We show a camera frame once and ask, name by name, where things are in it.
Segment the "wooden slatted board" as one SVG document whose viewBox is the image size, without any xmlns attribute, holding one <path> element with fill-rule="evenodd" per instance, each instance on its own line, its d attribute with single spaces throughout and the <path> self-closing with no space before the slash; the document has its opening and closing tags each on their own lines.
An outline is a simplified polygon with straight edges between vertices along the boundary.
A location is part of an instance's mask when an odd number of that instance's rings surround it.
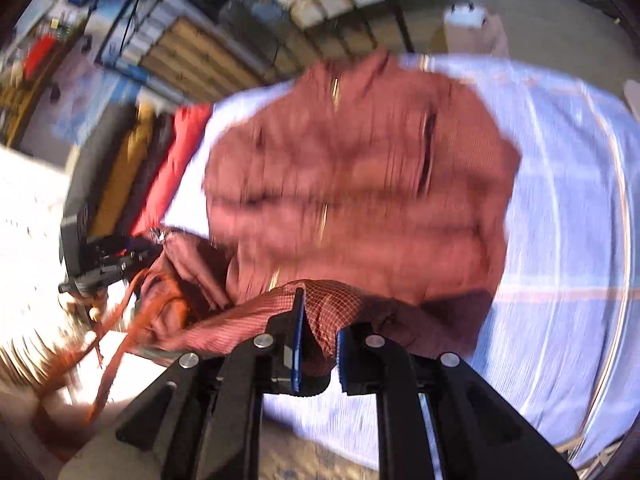
<svg viewBox="0 0 640 480">
<path fill-rule="evenodd" d="M 165 29 L 140 66 L 194 102 L 217 103 L 267 83 L 215 36 L 188 18 Z"/>
</svg>

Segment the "mustard brown jacket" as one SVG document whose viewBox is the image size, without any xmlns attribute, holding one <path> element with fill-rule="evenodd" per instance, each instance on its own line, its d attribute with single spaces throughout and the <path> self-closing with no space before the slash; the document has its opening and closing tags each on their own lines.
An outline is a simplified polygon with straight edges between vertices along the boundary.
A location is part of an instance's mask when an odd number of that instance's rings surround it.
<svg viewBox="0 0 640 480">
<path fill-rule="evenodd" d="M 143 102 L 138 107 L 137 120 L 115 158 L 102 198 L 89 232 L 91 237 L 110 235 L 124 211 L 137 172 L 149 151 L 153 136 L 155 112 L 153 105 Z"/>
</svg>

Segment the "blue plaid bed sheet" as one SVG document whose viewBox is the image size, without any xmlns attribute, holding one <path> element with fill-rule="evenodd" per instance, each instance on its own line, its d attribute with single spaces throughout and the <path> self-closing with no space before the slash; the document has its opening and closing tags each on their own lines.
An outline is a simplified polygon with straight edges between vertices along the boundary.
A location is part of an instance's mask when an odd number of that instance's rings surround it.
<svg viewBox="0 0 640 480">
<path fill-rule="evenodd" d="M 395 56 L 467 84 L 520 151 L 506 265 L 476 348 L 463 357 L 574 467 L 588 467 L 639 411 L 638 122 L 615 96 L 538 67 Z M 296 81 L 215 105 L 164 215 L 167 229 L 205 234 L 210 149 Z"/>
</svg>

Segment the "bright red folded jacket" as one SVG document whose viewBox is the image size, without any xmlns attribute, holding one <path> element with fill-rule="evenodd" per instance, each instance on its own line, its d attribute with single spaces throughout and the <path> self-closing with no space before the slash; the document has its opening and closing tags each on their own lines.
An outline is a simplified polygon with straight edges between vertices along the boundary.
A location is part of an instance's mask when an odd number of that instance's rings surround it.
<svg viewBox="0 0 640 480">
<path fill-rule="evenodd" d="M 160 169 L 155 171 L 151 188 L 145 193 L 141 212 L 130 230 L 131 234 L 139 235 L 160 225 L 178 190 L 186 166 L 203 141 L 205 127 L 212 113 L 212 104 L 198 103 L 180 107 L 169 121 L 174 140 Z"/>
</svg>

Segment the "maroon checked puffer jacket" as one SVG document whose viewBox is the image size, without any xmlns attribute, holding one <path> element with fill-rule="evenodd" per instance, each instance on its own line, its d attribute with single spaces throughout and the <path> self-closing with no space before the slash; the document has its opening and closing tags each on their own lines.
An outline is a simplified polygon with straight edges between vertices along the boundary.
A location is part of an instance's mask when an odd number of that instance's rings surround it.
<svg viewBox="0 0 640 480">
<path fill-rule="evenodd" d="M 139 341 L 228 354 L 305 293 L 303 370 L 368 322 L 409 352 L 474 352 L 506 265 L 521 163 L 467 84 L 387 52 L 311 67 L 213 144 L 206 232 L 172 226 Z"/>
</svg>

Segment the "black iron bed frame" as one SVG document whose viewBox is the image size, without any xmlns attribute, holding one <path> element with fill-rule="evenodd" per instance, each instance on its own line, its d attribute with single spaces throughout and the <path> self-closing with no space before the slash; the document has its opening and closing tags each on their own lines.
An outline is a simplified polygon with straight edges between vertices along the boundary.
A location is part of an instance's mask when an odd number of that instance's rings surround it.
<svg viewBox="0 0 640 480">
<path fill-rule="evenodd" d="M 171 102 L 192 101 L 140 66 L 142 56 L 177 18 L 188 18 L 219 39 L 266 86 L 293 78 L 318 61 L 352 60 L 379 48 L 414 49 L 398 0 L 355 8 L 305 29 L 277 0 L 125 0 L 96 52 L 96 64 Z"/>
</svg>

